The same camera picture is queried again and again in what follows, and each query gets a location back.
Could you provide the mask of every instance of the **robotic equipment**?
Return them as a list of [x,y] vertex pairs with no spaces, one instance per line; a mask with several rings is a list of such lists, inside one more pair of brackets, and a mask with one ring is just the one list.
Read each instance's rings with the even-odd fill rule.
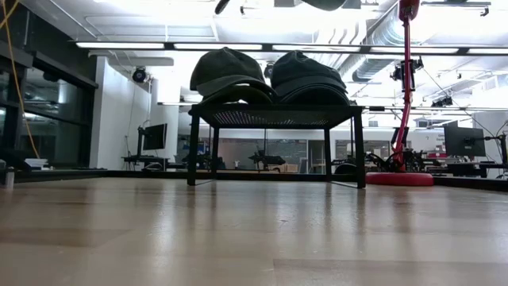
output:
[[411,59],[411,33],[410,23],[418,15],[420,0],[399,0],[398,17],[404,23],[404,49],[405,57],[401,62],[399,77],[402,80],[402,91],[404,92],[404,111],[400,128],[395,130],[393,157],[389,172],[368,173],[366,181],[368,184],[397,185],[397,186],[432,186],[434,179],[430,174],[406,172],[410,153],[405,150],[407,123],[410,117],[411,102],[414,91],[414,71],[422,65],[421,61]]

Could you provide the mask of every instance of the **table top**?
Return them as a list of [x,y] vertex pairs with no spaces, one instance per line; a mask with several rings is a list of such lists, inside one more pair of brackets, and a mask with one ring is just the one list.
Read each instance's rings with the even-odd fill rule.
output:
[[363,110],[362,106],[221,104],[193,105],[189,114],[221,129],[332,129]]

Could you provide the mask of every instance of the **ceiling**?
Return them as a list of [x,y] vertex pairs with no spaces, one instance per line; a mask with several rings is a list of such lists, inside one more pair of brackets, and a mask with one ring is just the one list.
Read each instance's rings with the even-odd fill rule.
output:
[[[333,12],[320,11],[305,3],[294,8],[274,8],[274,1],[231,0],[224,13],[217,16],[214,15],[214,0],[21,0],[34,13],[79,41],[368,44],[379,41],[380,37],[376,35],[385,36],[381,29],[401,29],[396,14],[389,12],[396,0],[362,0],[378,2],[379,5]],[[499,23],[508,17],[507,1],[491,2],[490,13],[486,17],[480,16],[483,7],[423,6],[413,23],[412,40],[420,45],[505,45],[508,33]],[[243,3],[245,15],[239,11]],[[188,90],[189,78],[202,54],[145,51],[106,55],[111,56],[110,63],[121,61],[123,65],[132,58],[172,58],[172,69],[178,71],[182,93],[186,95],[191,93]],[[251,54],[262,66],[281,55],[274,52]],[[356,60],[365,61],[365,57],[310,56],[341,69],[349,95],[359,104],[402,105],[401,83],[389,77],[399,61],[394,57],[385,59],[381,69],[367,82],[356,82],[351,76],[353,68],[348,65],[354,65]],[[425,70],[416,74],[416,106],[430,106],[434,99],[445,94],[441,88],[465,106],[472,102],[482,103],[473,100],[474,94],[477,94],[475,91],[481,89],[486,81],[508,73],[508,60],[504,57],[427,56],[423,61]],[[498,107],[495,102],[492,104],[492,107]]]

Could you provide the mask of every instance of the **table leg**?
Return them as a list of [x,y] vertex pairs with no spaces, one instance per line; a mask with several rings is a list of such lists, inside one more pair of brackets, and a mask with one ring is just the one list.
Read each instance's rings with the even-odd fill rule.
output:
[[355,146],[356,146],[356,181],[358,188],[365,187],[365,154],[364,154],[364,127],[362,114],[358,112],[355,118]]
[[330,144],[330,129],[325,129],[325,167],[326,181],[332,181],[332,150]]
[[217,166],[219,154],[219,129],[214,128],[214,150],[212,151],[212,176],[217,179]]
[[192,123],[190,124],[190,148],[188,160],[187,184],[189,186],[196,185],[196,157],[198,156],[198,140],[199,140],[199,116],[192,115]]

